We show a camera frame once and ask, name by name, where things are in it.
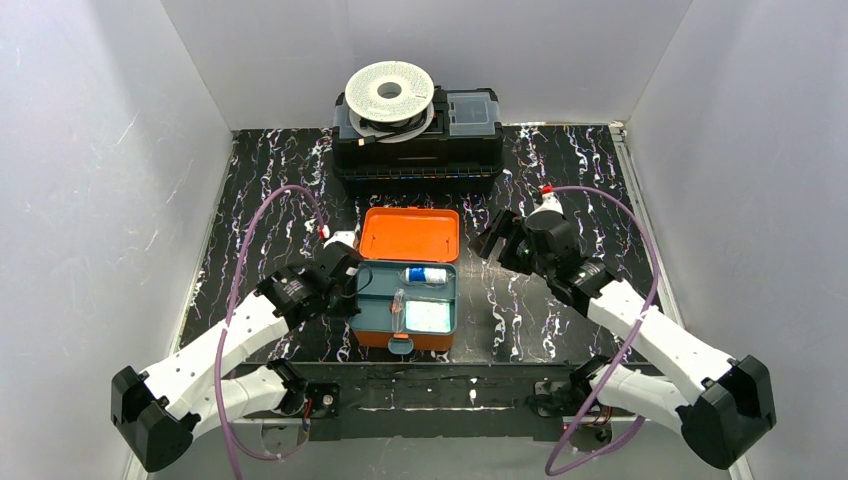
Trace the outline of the orange medicine box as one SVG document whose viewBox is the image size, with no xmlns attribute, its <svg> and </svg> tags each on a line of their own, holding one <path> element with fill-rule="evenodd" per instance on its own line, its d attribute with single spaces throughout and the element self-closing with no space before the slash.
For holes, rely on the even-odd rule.
<svg viewBox="0 0 848 480">
<path fill-rule="evenodd" d="M 459 256 L 459 215 L 446 209 L 371 208 L 365 216 L 358 250 L 364 257 L 363 265 L 378 260 L 454 266 Z M 360 345 L 386 349 L 393 355 L 425 350 L 447 352 L 456 332 L 433 335 L 351 330 Z"/>
</svg>

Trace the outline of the teal divided tray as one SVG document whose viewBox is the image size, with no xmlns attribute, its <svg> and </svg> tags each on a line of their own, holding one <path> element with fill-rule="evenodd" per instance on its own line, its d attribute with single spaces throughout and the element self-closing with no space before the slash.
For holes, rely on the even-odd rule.
<svg viewBox="0 0 848 480">
<path fill-rule="evenodd" d="M 450 335 L 456 330 L 458 277 L 447 263 L 369 260 L 357 276 L 351 317 L 358 332 Z"/>
</svg>

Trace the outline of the small blue capped bottle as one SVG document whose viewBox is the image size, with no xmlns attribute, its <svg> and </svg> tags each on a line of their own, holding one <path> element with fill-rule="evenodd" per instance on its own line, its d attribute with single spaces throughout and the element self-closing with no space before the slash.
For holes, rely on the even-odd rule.
<svg viewBox="0 0 848 480">
<path fill-rule="evenodd" d="M 445 285 L 450 272 L 445 268 L 414 266 L 403 270 L 402 279 L 408 284 Z"/>
</svg>

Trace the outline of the teal bandage packet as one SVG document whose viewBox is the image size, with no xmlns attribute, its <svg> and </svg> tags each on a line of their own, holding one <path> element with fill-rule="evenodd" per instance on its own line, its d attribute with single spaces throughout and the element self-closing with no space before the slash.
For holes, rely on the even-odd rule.
<svg viewBox="0 0 848 480">
<path fill-rule="evenodd" d="M 410 300 L 405 303 L 403 311 L 407 330 L 447 334 L 453 329 L 449 302 Z"/>
</svg>

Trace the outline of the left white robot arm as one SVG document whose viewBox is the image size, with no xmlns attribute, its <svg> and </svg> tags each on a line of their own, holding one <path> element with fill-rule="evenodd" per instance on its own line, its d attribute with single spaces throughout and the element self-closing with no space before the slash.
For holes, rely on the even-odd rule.
<svg viewBox="0 0 848 480">
<path fill-rule="evenodd" d="M 335 233 L 303 265 L 259 282 L 231 319 L 141 371 L 127 366 L 112 377 L 111 422 L 146 472 L 175 463 L 223 418 L 273 410 L 292 415 L 314 405 L 308 381 L 284 360 L 232 380 L 224 376 L 306 322 L 351 311 L 352 281 L 363 260 L 355 243 L 354 232 Z"/>
</svg>

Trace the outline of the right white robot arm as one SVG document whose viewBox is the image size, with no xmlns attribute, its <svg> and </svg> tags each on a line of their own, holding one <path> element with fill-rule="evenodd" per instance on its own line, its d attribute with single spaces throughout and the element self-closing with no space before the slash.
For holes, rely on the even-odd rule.
<svg viewBox="0 0 848 480">
<path fill-rule="evenodd" d="M 498 263 L 536 274 L 554 297 L 624 340 L 662 372 L 655 377 L 603 355 L 572 371 L 564 382 L 542 382 L 529 399 L 541 416 L 571 417 L 570 436 L 594 407 L 636 415 L 680 434 L 705 463 L 729 469 L 777 423 L 770 372 L 754 356 L 736 359 L 696 338 L 616 278 L 602 260 L 584 255 L 558 200 L 550 193 L 531 214 L 500 211 L 475 237 L 471 250 L 490 256 L 505 242 Z"/>
</svg>

